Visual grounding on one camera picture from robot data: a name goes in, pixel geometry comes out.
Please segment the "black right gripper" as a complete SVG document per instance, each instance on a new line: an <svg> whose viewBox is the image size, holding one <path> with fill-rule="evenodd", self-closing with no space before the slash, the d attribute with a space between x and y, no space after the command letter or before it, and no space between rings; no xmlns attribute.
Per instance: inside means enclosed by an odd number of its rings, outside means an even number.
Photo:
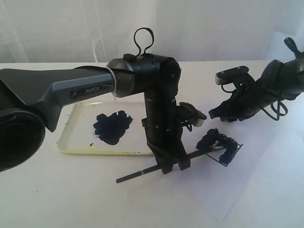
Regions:
<svg viewBox="0 0 304 228"><path fill-rule="evenodd" d="M211 119L219 118L223 122L249 119L261 111L263 93L263 89L253 87L235 90L228 100L211 109L209 116Z"/></svg>

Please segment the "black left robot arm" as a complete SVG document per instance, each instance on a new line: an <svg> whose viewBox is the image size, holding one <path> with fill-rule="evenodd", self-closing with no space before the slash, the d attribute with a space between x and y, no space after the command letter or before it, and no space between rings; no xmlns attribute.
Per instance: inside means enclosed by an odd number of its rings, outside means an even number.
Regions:
<svg viewBox="0 0 304 228"><path fill-rule="evenodd" d="M107 66L60 70L0 71L0 169L28 160L42 145L46 131L55 131L64 106L112 93L123 98L144 94L143 120L148 147L163 173L190 159L181 142L182 119L176 104L181 77L172 57L130 54Z"/></svg>

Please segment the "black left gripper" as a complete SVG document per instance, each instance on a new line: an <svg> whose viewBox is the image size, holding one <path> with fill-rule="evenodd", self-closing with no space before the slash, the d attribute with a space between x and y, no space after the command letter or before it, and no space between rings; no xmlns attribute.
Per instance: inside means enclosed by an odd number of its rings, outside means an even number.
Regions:
<svg viewBox="0 0 304 228"><path fill-rule="evenodd" d="M190 158L181 142L182 127L167 130L161 125L153 124L148 118L142 119L142 125L145 129L147 145L163 174L172 171L175 160L181 171L190 167Z"/></svg>

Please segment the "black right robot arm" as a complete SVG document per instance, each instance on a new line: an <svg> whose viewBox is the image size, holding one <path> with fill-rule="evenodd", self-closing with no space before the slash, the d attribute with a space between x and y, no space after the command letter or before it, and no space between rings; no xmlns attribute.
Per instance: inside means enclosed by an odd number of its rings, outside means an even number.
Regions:
<svg viewBox="0 0 304 228"><path fill-rule="evenodd" d="M294 40L284 39L285 45L295 58L288 62L271 61L261 77L254 80L247 66L239 66L215 74L217 85L233 84L231 97L209 111L210 118L221 121L243 121L263 111L278 121L288 114L284 100L295 100L304 91L304 54L298 50Z"/></svg>

